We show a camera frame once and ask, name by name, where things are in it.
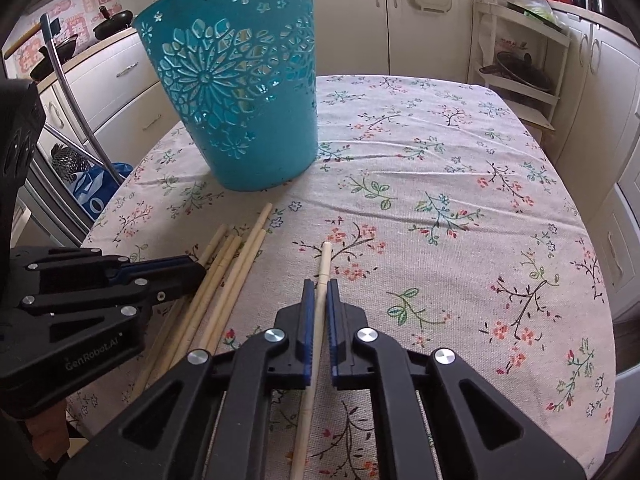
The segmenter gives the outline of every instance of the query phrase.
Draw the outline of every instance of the wall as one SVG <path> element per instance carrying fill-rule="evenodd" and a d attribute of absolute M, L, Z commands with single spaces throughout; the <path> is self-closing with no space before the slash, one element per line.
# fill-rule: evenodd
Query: wall
<path fill-rule="evenodd" d="M 53 0 L 41 9 L 22 16 L 16 23 L 14 30 L 9 35 L 5 47 L 13 44 L 31 25 L 37 23 L 44 12 L 49 13 L 50 18 L 59 18 L 62 31 L 56 37 L 56 42 L 68 38 L 72 34 L 78 34 L 76 52 L 83 50 L 97 40 L 93 29 L 103 18 L 98 7 L 104 5 L 110 12 L 120 12 L 129 9 L 134 15 L 148 7 L 154 0 Z M 38 33 L 23 47 L 6 61 L 9 77 L 29 77 L 33 67 L 42 60 L 43 56 L 38 49 L 44 46 L 42 34 Z"/>

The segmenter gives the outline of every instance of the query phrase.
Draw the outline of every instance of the bundle of wooden sticks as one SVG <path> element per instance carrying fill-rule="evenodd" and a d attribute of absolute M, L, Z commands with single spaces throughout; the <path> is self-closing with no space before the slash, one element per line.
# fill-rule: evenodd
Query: bundle of wooden sticks
<path fill-rule="evenodd" d="M 142 370 L 134 385 L 132 400 L 136 399 L 147 385 L 153 384 L 164 375 L 169 368 L 180 361 L 189 351 L 196 348 L 204 348 L 211 354 L 216 352 L 242 286 L 264 241 L 266 231 L 263 226 L 272 207 L 271 203 L 264 206 L 233 265 L 231 263 L 240 248 L 242 238 L 231 233 L 223 241 L 228 227 L 223 224 L 218 228 L 209 245 L 199 257 L 198 263 L 206 266 L 218 246 L 221 244 L 222 246 L 213 259 L 193 299 L 189 302 L 187 298 L 181 298 L 174 303 L 166 315 L 156 340 L 145 355 Z M 304 476 L 306 451 L 318 382 L 319 359 L 324 339 L 324 303 L 329 280 L 331 250 L 332 247 L 329 242 L 325 242 L 322 245 L 318 286 L 316 288 L 311 384 L 304 391 L 302 402 L 300 403 L 300 416 L 298 417 L 298 431 L 296 433 L 290 480 L 302 480 Z M 225 286 L 213 304 L 202 336 L 195 340 L 196 332 L 209 309 L 209 304 L 229 268 L 230 271 L 225 279 Z"/>

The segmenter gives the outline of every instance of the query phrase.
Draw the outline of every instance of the metal bolt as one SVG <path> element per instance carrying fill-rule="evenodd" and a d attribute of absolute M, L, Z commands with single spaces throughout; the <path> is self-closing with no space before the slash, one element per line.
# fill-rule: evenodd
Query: metal bolt
<path fill-rule="evenodd" d="M 441 348 L 440 350 L 437 350 L 434 357 L 441 365 L 450 365 L 456 360 L 456 355 L 448 348 Z"/>
<path fill-rule="evenodd" d="M 187 355 L 187 361 L 192 365 L 201 365 L 209 359 L 209 354 L 204 350 L 193 350 Z"/>
<path fill-rule="evenodd" d="M 270 328 L 264 333 L 264 338 L 269 343 L 277 343 L 284 339 L 284 332 L 279 328 Z"/>
<path fill-rule="evenodd" d="M 372 341 L 378 339 L 378 332 L 368 326 L 358 330 L 357 335 L 358 339 L 360 339 L 360 341 L 364 341 L 365 343 L 371 343 Z"/>
<path fill-rule="evenodd" d="M 138 310 L 134 306 L 131 306 L 131 305 L 123 306 L 120 309 L 120 313 L 123 316 L 127 316 L 127 317 L 135 316 L 137 314 L 137 312 L 138 312 Z"/>

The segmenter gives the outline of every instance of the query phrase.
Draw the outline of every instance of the human hand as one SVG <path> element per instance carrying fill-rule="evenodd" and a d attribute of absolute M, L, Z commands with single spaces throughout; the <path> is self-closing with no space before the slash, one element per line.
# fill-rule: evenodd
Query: human hand
<path fill-rule="evenodd" d="M 31 440 L 33 450 L 44 461 L 51 459 L 55 463 L 69 449 L 66 400 L 61 400 L 48 410 L 25 420 L 24 423 L 33 436 Z"/>

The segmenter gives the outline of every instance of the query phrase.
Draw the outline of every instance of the table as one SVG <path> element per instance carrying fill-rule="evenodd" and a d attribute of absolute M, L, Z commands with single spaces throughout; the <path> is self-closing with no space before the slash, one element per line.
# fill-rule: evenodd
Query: table
<path fill-rule="evenodd" d="M 417 78 L 318 78 L 318 124 L 312 167 L 254 193 L 222 189 L 178 124 L 84 245 L 133 261 L 197 255 L 222 222 L 246 234 L 272 202 L 218 351 L 298 301 L 329 240 L 341 296 L 371 326 L 409 349 L 455 350 L 592 476 L 613 406 L 609 305 L 584 225 L 535 140 L 493 91 Z M 156 308 L 148 341 L 168 309 Z M 307 478 L 375 478 L 368 396 L 334 391 L 322 362 Z M 85 433 L 126 406 L 141 364 L 69 398 Z M 267 478 L 288 478 L 298 399 L 274 396 Z"/>

